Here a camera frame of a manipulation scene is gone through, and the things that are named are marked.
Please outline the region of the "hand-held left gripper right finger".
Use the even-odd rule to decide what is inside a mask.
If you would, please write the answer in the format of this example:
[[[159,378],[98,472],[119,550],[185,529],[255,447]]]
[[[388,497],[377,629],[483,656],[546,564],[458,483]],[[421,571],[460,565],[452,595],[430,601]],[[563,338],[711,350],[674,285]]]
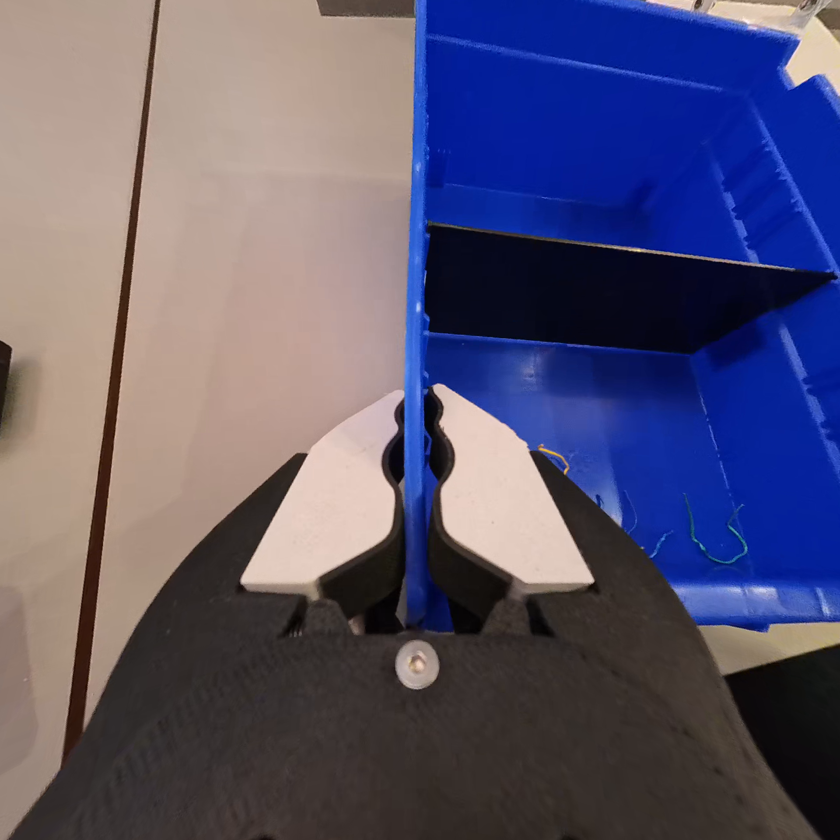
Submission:
[[[595,577],[528,444],[446,385],[427,393],[433,583],[484,623],[499,602],[580,592]]]

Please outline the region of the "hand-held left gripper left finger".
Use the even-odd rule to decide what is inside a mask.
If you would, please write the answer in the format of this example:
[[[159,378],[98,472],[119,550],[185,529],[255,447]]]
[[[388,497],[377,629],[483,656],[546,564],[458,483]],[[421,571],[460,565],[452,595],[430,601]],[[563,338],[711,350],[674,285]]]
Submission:
[[[405,577],[404,393],[389,392],[305,455],[239,583],[335,602],[345,616],[395,606]]]

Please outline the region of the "blue plastic bin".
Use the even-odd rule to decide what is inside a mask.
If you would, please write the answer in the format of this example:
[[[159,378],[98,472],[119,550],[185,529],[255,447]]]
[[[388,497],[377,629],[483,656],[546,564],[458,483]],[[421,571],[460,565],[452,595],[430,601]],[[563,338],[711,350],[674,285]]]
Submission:
[[[446,385],[620,525],[699,625],[838,622],[838,95],[796,38],[646,2],[416,2],[408,613],[437,621],[427,393]],[[836,275],[692,354],[433,332],[430,223]],[[683,494],[709,551],[689,538]]]

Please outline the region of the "blue twist tie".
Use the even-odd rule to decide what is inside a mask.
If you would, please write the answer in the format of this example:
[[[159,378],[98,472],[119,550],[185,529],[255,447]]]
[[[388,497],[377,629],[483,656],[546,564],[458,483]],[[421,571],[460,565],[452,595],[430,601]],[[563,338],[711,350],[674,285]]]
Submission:
[[[623,498],[623,506],[621,507],[621,520],[620,525],[622,529],[628,536],[633,537],[634,532],[637,530],[638,527],[638,515],[635,505],[630,498],[629,494],[626,490],[621,491],[622,498]],[[664,532],[657,540],[655,546],[652,549],[646,549],[644,546],[639,546],[642,550],[646,552],[646,555],[649,559],[655,559],[659,553],[661,552],[665,542],[674,534],[673,530],[668,530]]]

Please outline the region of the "green twist tie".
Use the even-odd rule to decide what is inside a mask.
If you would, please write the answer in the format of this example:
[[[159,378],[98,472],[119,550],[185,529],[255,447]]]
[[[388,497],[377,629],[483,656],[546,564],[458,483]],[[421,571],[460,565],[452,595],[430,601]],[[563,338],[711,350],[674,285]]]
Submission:
[[[690,500],[686,493],[684,493],[682,497],[685,503],[686,515],[688,518],[689,540],[706,560],[720,566],[732,566],[748,556],[749,544],[744,538],[742,532],[736,527],[736,520],[739,519],[739,514],[744,508],[743,504],[737,505],[733,509],[726,523],[727,530],[730,532],[731,536],[733,536],[738,541],[740,551],[729,559],[721,559],[714,556],[706,547],[706,545],[698,538],[696,520],[694,512],[690,505]]]

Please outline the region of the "black divider panel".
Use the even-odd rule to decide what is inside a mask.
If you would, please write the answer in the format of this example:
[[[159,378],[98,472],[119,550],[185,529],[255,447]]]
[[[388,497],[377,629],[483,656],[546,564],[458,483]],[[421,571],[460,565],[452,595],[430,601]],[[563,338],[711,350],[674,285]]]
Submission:
[[[693,354],[836,279],[643,248],[430,223],[436,333]]]

